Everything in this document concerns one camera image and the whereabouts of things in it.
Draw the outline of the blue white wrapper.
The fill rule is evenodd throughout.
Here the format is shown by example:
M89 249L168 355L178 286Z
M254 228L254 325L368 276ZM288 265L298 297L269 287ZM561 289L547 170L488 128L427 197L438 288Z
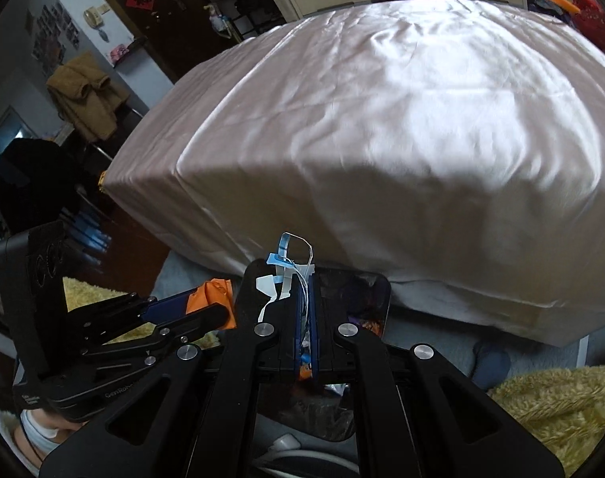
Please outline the blue white wrapper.
M296 262L289 256L289 245L293 241L300 242L308 249L307 261L304 263ZM268 326L266 313L269 306L273 303L284 302L294 296L295 278L298 277L301 284L304 284L308 290L308 320L310 327L310 277L314 274L314 251L312 245L302 236L292 232L283 232L278 240L278 249L270 253L267 257L267 265L275 269L273 275L258 276L255 279L255 289L268 298L267 303L261 308L255 327L255 334L260 337L272 335L274 327ZM311 361L308 367L300 368L299 374L302 379L309 379L312 376Z

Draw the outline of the orange paper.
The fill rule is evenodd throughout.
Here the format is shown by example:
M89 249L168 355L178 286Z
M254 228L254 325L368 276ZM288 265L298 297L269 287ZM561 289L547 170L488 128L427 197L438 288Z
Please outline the orange paper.
M190 314L214 304L224 306L229 313L228 321L221 327L221 330L237 327L231 280L212 278L196 288L196 291L191 292L188 298L186 313Z

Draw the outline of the black trash bin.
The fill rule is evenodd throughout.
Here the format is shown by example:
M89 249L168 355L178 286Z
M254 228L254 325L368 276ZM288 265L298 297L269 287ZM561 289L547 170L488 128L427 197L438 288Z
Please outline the black trash bin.
M302 379L295 361L296 284L293 298L273 303L266 313L272 335L255 334L257 317L268 298L255 289L258 276L275 269L258 259L248 265L237 293L237 331L225 351L225 364L241 381L241 395L255 412L316 438L341 443L354 433L354 398L349 356L338 329L381 337L389 314L391 285L382 275L319 268L323 333L320 373Z

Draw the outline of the white bin lid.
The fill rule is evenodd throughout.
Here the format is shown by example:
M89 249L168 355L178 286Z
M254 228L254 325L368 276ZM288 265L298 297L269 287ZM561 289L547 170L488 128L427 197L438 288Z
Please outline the white bin lid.
M360 466L356 463L326 451L304 448L293 434L274 439L254 465L270 477L360 477Z

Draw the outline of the pink satin tablecloth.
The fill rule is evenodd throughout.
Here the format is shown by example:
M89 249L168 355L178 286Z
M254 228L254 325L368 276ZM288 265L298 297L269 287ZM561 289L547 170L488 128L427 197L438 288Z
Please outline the pink satin tablecloth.
M272 29L186 73L104 185L210 269L290 232L417 311L556 347L605 326L605 54L548 15L403 0Z

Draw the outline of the brown hanging jacket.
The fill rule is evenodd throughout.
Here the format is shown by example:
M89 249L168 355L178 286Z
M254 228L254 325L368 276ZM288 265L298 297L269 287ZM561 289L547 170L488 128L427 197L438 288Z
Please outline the brown hanging jacket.
M88 141L108 140L119 129L117 110L129 93L112 81L90 52L58 66L46 88L59 115Z

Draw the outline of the dark wooden door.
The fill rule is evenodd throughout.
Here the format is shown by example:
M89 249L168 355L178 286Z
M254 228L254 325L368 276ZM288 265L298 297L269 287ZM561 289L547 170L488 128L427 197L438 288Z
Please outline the dark wooden door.
M219 52L203 0L154 0L151 11L107 2L172 81Z

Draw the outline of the red plastic basket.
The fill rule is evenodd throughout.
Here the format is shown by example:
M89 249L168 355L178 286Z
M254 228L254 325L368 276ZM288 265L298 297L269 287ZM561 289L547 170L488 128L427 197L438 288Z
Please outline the red plastic basket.
M605 53L605 11L597 0L572 0L580 10L572 21L586 39Z

